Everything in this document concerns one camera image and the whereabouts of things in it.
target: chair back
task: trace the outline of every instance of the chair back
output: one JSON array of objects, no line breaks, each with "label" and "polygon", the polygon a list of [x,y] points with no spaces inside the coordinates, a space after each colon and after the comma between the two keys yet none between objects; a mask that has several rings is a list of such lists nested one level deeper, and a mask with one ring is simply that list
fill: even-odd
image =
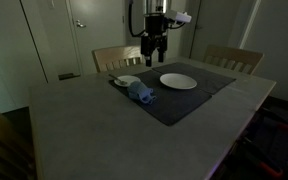
[{"label": "chair back", "polygon": [[206,49],[203,62],[234,71],[253,74],[263,57],[263,53],[209,45]]},{"label": "chair back", "polygon": [[119,46],[93,50],[97,72],[142,64],[140,46]]},{"label": "chair back", "polygon": [[33,147],[0,114],[0,179],[33,179],[34,164]]}]

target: floor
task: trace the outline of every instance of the floor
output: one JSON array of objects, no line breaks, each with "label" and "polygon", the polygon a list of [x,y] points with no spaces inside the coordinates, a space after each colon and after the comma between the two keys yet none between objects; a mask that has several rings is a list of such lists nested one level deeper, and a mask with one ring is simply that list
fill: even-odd
[{"label": "floor", "polygon": [[[273,97],[268,97],[263,103],[262,107],[265,108],[278,107],[288,111],[288,102]],[[33,144],[29,108],[26,107],[15,111],[7,112],[4,113],[4,115],[13,123],[15,130],[20,135],[22,135],[29,143]],[[251,167],[248,167],[249,164],[239,164],[239,166],[241,168],[238,168],[234,176],[231,176],[230,178],[223,177],[220,179],[221,180],[240,179],[242,174],[243,175],[248,174],[247,176],[248,178],[246,179],[261,179],[258,172],[255,172],[256,170],[252,169]]]}]

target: table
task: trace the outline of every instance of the table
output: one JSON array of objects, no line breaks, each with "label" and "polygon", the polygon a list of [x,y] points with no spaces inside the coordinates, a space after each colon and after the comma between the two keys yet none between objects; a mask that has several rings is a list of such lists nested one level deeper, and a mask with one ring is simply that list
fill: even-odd
[{"label": "table", "polygon": [[[275,85],[274,81],[172,58],[237,80],[168,127],[113,88],[108,73],[30,89],[38,178],[208,179]],[[138,65],[114,71],[136,74]]]}]

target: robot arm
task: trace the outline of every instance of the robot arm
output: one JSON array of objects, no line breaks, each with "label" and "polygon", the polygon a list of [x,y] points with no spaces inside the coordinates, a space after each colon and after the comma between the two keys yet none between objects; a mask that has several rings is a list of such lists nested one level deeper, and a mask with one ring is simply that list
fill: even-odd
[{"label": "robot arm", "polygon": [[191,21],[191,16],[168,10],[168,0],[143,0],[145,29],[135,35],[132,32],[132,3],[129,6],[129,29],[133,37],[141,37],[141,54],[146,60],[146,66],[152,65],[152,53],[158,51],[158,61],[163,62],[167,50],[167,29],[177,29]]}]

